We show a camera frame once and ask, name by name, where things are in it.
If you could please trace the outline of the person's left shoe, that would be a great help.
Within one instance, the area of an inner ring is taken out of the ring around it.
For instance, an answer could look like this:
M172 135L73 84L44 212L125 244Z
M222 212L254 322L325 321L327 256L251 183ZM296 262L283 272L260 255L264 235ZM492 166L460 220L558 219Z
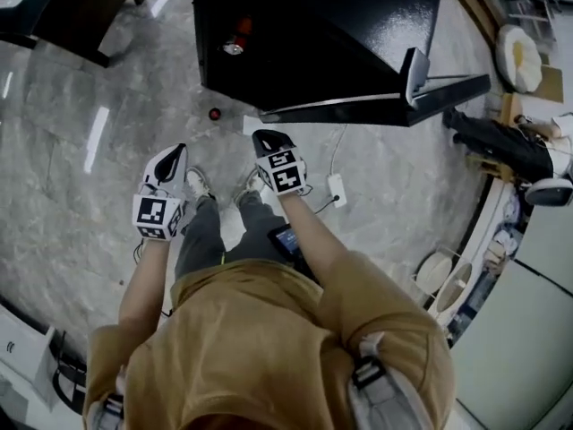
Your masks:
M186 184L192 198L197 202L203 197L215 200L213 192L207 182L207 178L202 174L199 168L190 167L185 175Z

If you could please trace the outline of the dark trousers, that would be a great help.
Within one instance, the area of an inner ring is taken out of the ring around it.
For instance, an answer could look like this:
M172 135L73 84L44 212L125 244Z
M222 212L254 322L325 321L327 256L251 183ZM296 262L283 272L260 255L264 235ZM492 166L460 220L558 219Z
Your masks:
M228 251L220 231L218 203L211 195L199 198L188 223L175 265L174 292L191 290L210 282L237 282L247 287L272 285L287 289L320 291L319 281L310 272L293 268L269 239L269 233L295 223L295 215L275 214L257 191L240 197L239 212L245 233Z

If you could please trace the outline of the person's shoe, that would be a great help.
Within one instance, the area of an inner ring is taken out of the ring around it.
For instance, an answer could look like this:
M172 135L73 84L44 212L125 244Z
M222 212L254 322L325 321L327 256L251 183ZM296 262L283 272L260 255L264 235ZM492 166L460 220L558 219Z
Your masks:
M186 184L192 198L197 202L203 197L215 200L213 192L207 182L207 178L202 174L199 168L190 167L185 175Z
M258 193L260 194L265 184L259 175L259 170L255 168L245 181L239 186L237 193L234 196L234 204L239 206L241 200L248 194Z

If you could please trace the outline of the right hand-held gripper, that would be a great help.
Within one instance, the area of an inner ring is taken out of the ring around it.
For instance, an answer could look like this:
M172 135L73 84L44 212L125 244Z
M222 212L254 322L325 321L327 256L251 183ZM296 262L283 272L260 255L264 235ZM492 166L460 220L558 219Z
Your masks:
M306 187L305 163L286 134L258 129L252 133L256 166L262 182L277 196Z

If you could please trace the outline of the white power strip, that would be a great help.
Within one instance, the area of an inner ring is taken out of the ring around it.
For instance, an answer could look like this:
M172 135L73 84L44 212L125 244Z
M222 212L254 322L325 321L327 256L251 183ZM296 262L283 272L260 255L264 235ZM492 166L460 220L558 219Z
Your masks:
M341 208L347 204L346 191L342 176L340 174L333 174L327 177L327 184L331 197L334 201L336 208Z

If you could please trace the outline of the wooden sink cabinet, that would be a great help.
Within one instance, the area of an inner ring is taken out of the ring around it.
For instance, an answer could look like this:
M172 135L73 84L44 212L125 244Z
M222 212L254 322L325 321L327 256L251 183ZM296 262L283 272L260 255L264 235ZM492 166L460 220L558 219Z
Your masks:
M24 0L14 9L0 10L0 41L34 49L43 40L107 68L110 58L99 47L125 1Z

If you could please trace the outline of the white box appliance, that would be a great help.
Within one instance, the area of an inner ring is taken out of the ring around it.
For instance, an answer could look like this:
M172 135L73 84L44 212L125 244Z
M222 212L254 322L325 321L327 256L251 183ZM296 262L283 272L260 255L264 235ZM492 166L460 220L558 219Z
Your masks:
M56 330L38 331L0 305L0 376L29 403L50 412L56 393L52 378L56 361L50 344Z

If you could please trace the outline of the person's right forearm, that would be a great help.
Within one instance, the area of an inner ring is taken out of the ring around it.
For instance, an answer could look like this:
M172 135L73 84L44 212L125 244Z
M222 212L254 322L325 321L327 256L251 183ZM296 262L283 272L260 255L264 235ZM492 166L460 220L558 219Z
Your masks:
M325 286L335 261L347 248L298 194L288 193L278 200L312 273Z

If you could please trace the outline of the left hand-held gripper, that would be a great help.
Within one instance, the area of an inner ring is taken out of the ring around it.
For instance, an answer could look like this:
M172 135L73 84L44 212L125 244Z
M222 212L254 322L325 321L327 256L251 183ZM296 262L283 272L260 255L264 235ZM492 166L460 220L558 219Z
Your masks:
M142 239L170 242L184 216L188 151L184 143L154 156L144 169L143 183L133 196L132 223ZM170 192L158 186L169 186Z

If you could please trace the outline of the person's right shoe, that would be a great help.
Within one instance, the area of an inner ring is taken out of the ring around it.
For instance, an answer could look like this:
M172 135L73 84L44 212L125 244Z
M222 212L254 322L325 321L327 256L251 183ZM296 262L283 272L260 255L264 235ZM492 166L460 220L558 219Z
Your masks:
M237 193L234 196L234 204L239 206L241 200L248 194L258 193L260 194L265 184L259 175L259 170L255 168L245 181L239 186Z

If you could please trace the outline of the black device with blue screen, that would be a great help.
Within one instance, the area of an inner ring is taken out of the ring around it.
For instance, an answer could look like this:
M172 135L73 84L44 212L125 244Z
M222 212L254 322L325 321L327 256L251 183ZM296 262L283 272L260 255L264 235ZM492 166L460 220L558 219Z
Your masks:
M272 229L268 233L268 238L278 252L294 267L296 271L300 272L314 283L319 283L304 258L302 250L297 242L295 232L291 228L290 224Z

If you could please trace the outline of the tan shirt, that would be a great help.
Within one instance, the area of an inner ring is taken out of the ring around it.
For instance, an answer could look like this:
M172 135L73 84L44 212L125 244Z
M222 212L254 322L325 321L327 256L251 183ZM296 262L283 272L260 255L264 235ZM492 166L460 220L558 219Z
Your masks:
M352 374L379 359L381 400L442 430L455 379L442 329L363 254L340 256L320 291L210 282L171 290L146 340L118 325L90 339L85 430L355 430Z

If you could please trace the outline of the round white and yellow cushion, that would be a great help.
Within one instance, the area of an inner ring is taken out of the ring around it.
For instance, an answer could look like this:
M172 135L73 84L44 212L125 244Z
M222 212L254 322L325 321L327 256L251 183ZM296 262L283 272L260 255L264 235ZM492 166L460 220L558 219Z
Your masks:
M517 92L535 92L542 79L542 59L535 41L523 29L506 24L498 32L495 45L498 70Z

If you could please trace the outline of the bottle with red label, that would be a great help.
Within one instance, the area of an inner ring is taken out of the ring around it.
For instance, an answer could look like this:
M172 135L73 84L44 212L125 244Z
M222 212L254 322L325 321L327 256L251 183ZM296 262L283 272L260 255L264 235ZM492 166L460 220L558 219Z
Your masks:
M230 36L220 49L230 56L239 56L244 52L251 35L252 17L247 15L236 22Z

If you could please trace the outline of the flat cardboard sheet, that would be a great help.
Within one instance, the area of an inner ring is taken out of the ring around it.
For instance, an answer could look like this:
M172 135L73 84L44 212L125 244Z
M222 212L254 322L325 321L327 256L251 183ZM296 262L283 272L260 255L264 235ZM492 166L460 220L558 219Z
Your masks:
M542 65L542 81L536 90L537 97L556 103L564 102L563 72L547 64Z

